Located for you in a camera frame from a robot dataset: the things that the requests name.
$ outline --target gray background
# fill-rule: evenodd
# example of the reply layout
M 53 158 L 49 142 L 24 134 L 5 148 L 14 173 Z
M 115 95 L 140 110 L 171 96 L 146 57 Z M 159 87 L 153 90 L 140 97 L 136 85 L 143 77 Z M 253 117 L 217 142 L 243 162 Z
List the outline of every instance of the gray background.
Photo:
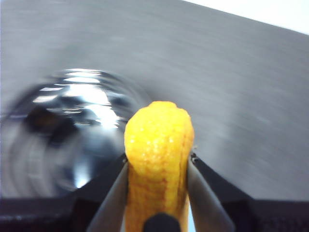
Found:
M 178 0 L 1 2 L 1 114 L 64 68 L 188 110 L 196 152 L 256 198 L 309 200 L 309 36 Z

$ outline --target yellow food item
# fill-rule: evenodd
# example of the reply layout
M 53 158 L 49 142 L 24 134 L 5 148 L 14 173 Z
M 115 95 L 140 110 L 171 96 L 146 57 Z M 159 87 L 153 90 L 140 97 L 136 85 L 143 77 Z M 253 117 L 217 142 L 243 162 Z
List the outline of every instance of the yellow food item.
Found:
M 187 231 L 186 172 L 193 139 L 190 116 L 169 101 L 154 101 L 129 120 L 126 232 L 141 232 L 145 221 L 160 212 L 174 216 Z

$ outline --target shiny metal dome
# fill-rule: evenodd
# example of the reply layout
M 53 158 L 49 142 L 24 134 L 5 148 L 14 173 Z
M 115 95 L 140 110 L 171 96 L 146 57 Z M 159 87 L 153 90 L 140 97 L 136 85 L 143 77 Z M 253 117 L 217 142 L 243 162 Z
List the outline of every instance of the shiny metal dome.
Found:
M 2 197 L 55 197 L 82 187 L 124 152 L 124 129 L 147 94 L 87 69 L 52 75 L 2 122 Z

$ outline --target yellow snack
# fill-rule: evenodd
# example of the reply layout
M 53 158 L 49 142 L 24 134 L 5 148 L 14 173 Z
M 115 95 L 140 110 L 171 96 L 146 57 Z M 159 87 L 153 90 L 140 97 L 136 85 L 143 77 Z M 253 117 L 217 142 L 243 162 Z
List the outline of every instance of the yellow snack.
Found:
M 187 231 L 186 172 L 193 139 L 190 116 L 172 102 L 153 102 L 129 120 L 126 232 L 141 232 L 144 222 L 160 212 L 174 216 Z

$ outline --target metal plate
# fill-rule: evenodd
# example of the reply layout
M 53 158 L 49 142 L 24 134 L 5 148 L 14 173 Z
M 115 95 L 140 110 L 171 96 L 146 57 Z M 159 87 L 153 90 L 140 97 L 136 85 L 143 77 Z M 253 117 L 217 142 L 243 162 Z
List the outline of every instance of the metal plate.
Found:
M 1 112 L 55 70 L 113 70 L 190 112 L 256 198 L 309 200 L 309 36 L 177 0 L 1 2 Z

